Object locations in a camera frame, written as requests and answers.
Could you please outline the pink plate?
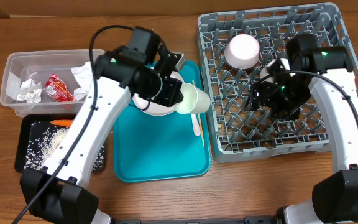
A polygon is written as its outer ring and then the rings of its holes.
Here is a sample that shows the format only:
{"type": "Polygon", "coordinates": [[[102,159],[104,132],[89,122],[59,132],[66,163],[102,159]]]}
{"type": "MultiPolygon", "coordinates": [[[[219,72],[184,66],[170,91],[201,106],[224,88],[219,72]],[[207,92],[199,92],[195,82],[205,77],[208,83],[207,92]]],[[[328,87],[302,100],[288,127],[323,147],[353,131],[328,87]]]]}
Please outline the pink plate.
{"type": "Polygon", "coordinates": [[[138,109],[152,116],[165,116],[175,111],[173,107],[166,107],[147,101],[141,98],[138,94],[134,94],[132,100],[138,109]]]}

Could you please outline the white bowl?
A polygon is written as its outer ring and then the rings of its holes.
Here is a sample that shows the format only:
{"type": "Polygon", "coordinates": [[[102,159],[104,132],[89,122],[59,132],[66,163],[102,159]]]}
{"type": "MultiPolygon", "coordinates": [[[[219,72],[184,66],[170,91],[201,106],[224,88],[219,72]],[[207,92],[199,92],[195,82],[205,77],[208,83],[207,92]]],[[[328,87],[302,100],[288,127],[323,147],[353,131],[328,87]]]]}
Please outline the white bowl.
{"type": "MultiPolygon", "coordinates": [[[[260,78],[264,78],[267,77],[268,75],[270,75],[273,72],[273,68],[272,65],[277,61],[277,59],[272,60],[270,63],[268,63],[260,72],[260,78]]],[[[280,63],[281,69],[284,70],[289,70],[290,69],[290,65],[289,65],[289,61],[285,58],[281,58],[280,59],[280,63]]],[[[270,82],[270,83],[275,83],[274,78],[270,77],[267,78],[266,80],[264,80],[264,82],[270,82]]]]}

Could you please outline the white paper cup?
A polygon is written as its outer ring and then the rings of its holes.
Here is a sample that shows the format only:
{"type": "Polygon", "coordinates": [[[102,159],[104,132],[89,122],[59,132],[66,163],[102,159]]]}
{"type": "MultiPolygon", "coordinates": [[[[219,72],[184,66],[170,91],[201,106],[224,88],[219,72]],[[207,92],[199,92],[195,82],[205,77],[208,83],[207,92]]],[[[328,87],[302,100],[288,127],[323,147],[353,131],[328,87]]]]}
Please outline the white paper cup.
{"type": "Polygon", "coordinates": [[[175,111],[180,114],[201,114],[209,110],[211,100],[207,93],[195,87],[191,83],[184,83],[180,89],[183,100],[173,105],[175,111]]]}

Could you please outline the white napkin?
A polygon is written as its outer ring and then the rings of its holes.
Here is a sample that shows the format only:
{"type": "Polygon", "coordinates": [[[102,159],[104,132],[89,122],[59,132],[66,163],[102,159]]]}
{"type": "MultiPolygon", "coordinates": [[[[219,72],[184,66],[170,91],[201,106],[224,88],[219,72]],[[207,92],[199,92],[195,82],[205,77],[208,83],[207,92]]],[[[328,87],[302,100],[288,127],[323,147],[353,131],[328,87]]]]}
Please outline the white napkin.
{"type": "Polygon", "coordinates": [[[93,81],[91,62],[88,61],[80,67],[72,67],[71,72],[77,84],[80,86],[79,88],[73,90],[73,96],[75,101],[80,101],[88,94],[93,81]]]}

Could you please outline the orange carrot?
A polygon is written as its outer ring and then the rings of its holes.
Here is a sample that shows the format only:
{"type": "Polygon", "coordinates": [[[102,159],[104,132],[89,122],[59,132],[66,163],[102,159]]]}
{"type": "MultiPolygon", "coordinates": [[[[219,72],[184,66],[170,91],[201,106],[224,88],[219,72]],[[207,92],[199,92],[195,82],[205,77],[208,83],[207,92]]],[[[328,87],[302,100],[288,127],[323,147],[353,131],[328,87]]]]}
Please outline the orange carrot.
{"type": "Polygon", "coordinates": [[[72,119],[59,119],[59,120],[53,120],[50,123],[55,126],[70,127],[71,124],[73,123],[73,120],[72,119]]]}

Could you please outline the red snack wrapper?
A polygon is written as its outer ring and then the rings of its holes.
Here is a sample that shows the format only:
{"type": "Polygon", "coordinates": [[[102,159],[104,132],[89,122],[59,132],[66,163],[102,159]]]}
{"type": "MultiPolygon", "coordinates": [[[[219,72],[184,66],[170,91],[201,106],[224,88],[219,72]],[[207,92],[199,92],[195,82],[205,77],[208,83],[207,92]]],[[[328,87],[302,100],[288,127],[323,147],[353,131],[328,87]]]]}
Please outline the red snack wrapper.
{"type": "Polygon", "coordinates": [[[75,98],[63,80],[52,74],[44,86],[44,92],[57,102],[74,101],[75,98]]]}

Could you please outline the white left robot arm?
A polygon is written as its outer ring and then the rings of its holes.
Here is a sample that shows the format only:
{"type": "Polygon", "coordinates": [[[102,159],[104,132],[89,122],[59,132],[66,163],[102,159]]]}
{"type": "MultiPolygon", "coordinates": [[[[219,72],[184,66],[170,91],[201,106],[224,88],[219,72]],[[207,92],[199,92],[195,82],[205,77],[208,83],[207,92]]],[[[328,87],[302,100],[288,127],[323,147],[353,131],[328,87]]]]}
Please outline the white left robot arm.
{"type": "Polygon", "coordinates": [[[93,82],[63,141],[38,170],[20,179],[24,213],[52,223],[114,223],[87,186],[101,146],[134,95],[171,107],[183,100],[172,78],[186,63],[152,30],[134,27],[127,45],[91,56],[93,82]]]}

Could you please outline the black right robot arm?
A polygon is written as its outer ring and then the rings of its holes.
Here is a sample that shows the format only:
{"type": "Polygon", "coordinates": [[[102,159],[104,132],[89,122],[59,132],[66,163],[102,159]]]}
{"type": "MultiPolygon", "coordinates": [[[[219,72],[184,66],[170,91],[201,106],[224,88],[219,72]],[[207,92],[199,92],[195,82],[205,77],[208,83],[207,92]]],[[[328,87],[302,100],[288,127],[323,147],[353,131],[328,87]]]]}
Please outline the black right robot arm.
{"type": "Polygon", "coordinates": [[[312,34],[286,44],[288,64],[276,60],[250,88],[246,106],[269,107],[275,119],[292,119],[314,98],[328,134],[334,172],[316,184],[309,200],[277,211],[273,223],[358,222],[358,96],[345,47],[319,47],[312,34]]]}

